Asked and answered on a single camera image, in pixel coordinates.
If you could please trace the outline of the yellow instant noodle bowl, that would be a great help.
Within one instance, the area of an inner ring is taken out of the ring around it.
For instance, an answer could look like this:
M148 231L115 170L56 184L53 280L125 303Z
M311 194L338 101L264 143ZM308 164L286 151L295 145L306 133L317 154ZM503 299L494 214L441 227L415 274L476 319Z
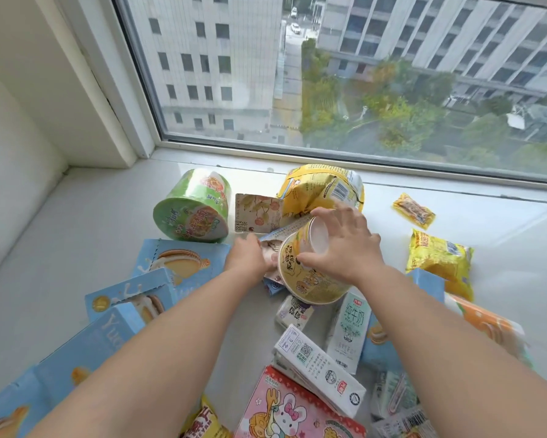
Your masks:
M303 252L324 255L328 247L328 230L318 217L313 217L291 233L279 247L277 268L282 282L296 298L307 304L332 304L349 289L346 284L306 266L297 258Z

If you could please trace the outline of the small yellow snack packet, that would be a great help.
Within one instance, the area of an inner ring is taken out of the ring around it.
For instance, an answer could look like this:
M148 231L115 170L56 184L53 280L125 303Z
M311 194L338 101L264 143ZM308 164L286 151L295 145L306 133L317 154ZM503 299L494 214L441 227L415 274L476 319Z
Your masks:
M420 205L407 193L401 193L393 202L392 207L412 224L422 229L428 229L436 218L436 214L432 210Z

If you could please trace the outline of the white window frame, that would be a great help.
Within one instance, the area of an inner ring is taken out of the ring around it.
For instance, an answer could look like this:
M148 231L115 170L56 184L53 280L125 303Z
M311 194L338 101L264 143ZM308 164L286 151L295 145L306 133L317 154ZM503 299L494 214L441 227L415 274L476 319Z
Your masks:
M534 178L508 170L444 163L402 160L347 152L255 144L248 141L217 141L205 137L176 135L164 138L153 115L152 102L132 54L114 0L33 0L69 58L81 84L96 84L132 152L140 159L160 159L244 170L280 172L282 166L325 163L353 169L367 181L371 172L430 178L431 181L481 183L492 187L547 191L547 177Z

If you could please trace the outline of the small white milk carton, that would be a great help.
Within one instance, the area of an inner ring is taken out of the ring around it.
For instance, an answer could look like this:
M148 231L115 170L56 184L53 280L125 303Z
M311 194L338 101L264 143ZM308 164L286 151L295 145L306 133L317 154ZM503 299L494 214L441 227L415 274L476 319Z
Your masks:
M313 313L312 305L304 303L293 295L288 295L279 306L275 321L284 328L294 325L299 331L303 331Z

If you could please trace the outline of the green instant noodle bowl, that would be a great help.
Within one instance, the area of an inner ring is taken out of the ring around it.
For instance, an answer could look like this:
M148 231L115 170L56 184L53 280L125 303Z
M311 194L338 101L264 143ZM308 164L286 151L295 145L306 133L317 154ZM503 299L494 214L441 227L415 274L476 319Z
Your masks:
M231 186L209 169L186 171L153 209L160 231L173 240L222 242L229 234Z

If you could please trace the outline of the white milk carton red mark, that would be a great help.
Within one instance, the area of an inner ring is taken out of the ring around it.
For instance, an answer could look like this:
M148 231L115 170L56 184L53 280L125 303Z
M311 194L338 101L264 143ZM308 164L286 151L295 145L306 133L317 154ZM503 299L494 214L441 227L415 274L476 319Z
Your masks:
M366 389L294 325L284 331L274 346L272 365L337 414L355 419Z

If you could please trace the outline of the orange white snack bag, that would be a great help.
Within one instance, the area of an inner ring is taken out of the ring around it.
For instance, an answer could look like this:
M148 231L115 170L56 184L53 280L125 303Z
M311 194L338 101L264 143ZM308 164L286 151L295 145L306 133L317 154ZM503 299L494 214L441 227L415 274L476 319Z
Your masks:
M445 293L444 303L446 308L533 369L525 331L520 324L453 294Z

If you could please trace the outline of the white barcode packet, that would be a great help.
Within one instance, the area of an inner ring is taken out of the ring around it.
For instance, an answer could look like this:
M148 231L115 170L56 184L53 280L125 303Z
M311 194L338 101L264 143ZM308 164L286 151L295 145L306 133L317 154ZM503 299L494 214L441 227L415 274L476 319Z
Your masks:
M369 432L370 438L400 438L408 434L414 427L421 426L427 421L428 417L422 405L418 404L373 422Z

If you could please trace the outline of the person's right hand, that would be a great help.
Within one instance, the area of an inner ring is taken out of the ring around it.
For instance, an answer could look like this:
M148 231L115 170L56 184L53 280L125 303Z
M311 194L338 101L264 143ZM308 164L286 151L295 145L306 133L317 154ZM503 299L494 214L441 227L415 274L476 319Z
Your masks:
M330 270L322 273L362 290L372 272L385 266L380 250L380 235L370 232L367 220L356 209L336 203L333 209L317 207L311 214L326 224Z

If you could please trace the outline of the large yellow chip bag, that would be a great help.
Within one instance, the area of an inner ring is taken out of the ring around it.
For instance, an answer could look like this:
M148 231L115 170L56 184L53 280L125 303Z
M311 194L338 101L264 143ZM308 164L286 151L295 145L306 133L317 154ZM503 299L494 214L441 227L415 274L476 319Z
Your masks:
M317 207L334 208L335 203L362 212L365 190L357 172L311 163L292 169L285 176L277 198L283 202L284 217L299 218Z

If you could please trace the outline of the person's right forearm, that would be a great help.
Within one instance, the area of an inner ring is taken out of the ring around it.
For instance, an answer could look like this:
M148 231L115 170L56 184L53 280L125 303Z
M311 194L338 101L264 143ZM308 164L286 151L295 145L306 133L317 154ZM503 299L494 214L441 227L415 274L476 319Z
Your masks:
M547 438L547 381L386 265L346 277L393 342L440 438Z

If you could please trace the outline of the person's left forearm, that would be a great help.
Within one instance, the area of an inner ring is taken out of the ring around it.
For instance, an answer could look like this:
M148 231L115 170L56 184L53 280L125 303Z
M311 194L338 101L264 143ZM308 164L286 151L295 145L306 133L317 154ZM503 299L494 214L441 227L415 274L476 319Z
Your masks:
M267 266L228 265L146 326L28 438L169 438L201 396L233 314Z

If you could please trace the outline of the person's left hand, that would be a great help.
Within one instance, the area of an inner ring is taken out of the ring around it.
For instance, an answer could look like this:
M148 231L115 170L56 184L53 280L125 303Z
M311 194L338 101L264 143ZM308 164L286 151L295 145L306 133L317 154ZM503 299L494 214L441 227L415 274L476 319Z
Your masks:
M258 239L255 234L248 234L245 237L236 238L227 257L224 266L224 273L232 279L233 284L244 289L252 286L252 239Z

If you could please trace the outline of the white green milk carton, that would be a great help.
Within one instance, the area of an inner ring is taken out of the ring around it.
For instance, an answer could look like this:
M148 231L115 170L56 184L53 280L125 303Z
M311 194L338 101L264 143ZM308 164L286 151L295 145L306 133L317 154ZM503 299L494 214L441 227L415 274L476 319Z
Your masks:
M419 397L406 372L380 371L370 401L373 421L384 420L419 404Z
M363 294L351 287L331 319L325 351L351 375L357 372L371 315L372 309Z

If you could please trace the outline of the blue cake box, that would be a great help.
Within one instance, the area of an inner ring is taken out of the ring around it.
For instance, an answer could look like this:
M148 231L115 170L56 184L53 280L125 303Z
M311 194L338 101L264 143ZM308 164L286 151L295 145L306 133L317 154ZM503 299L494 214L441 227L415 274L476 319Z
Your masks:
M51 406L59 404L144 326L131 302L115 305L40 361L35 372Z
M156 269L167 269L176 301L222 273L231 246L168 239L145 239L131 277Z
M441 303L444 302L446 281L443 278L421 269L414 269L406 276L425 293ZM379 323L374 309L371 311L359 363L379 371L402 372L404 370L400 356Z
M50 392L30 367L0 392L0 438L26 438L54 408Z
M132 303L146 324L176 303L174 275L161 267L110 287L87 294L87 318L95 321L118 304Z

